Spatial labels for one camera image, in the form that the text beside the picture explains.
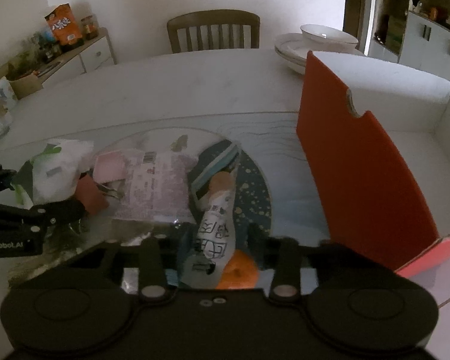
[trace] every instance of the barcode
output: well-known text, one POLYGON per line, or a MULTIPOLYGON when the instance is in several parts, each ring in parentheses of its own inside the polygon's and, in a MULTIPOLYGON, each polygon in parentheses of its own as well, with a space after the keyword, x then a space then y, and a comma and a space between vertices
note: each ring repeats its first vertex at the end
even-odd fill
POLYGON ((157 156, 156 151, 149 151, 148 153, 145 153, 145 155, 143 156, 143 163, 149 164, 155 162, 156 156, 157 156))

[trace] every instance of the snack bag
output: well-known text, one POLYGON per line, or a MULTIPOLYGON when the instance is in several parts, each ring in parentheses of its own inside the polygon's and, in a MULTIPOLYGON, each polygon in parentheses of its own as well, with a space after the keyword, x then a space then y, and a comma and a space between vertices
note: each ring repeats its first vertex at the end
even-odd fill
POLYGON ((70 4, 59 5, 45 16, 45 20, 64 51, 83 45, 82 33, 73 16, 70 4))

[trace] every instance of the orange snack bag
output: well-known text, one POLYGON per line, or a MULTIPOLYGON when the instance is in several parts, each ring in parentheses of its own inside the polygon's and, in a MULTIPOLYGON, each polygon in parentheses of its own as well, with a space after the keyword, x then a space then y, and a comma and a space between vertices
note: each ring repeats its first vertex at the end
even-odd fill
POLYGON ((244 290, 255 288, 259 277, 259 271, 255 261, 241 250, 235 250, 233 257, 225 266, 222 279, 218 283, 217 290, 244 290))
POLYGON ((49 15, 45 16, 53 36, 60 42, 66 51, 83 44, 82 33, 73 16, 70 4, 56 7, 49 15))

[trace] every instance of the stack of plates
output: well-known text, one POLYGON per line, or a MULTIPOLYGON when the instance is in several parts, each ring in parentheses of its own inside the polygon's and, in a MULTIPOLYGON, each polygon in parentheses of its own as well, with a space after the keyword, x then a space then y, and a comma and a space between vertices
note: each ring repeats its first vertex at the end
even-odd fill
MULTIPOLYGON (((304 39, 301 33, 288 33, 279 35, 275 38, 275 51, 282 57, 286 65, 300 74, 305 74, 305 66, 307 64, 307 53, 310 51, 331 51, 327 49, 327 45, 304 39)), ((362 56, 363 54, 352 49, 349 54, 362 56)))

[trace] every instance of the glass jar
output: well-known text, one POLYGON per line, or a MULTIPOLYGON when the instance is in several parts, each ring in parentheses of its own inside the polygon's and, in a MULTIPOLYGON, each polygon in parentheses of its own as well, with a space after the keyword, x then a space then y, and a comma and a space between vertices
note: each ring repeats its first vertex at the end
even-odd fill
POLYGON ((92 15, 84 17, 82 20, 83 32, 86 40, 96 38, 98 36, 98 27, 92 15))

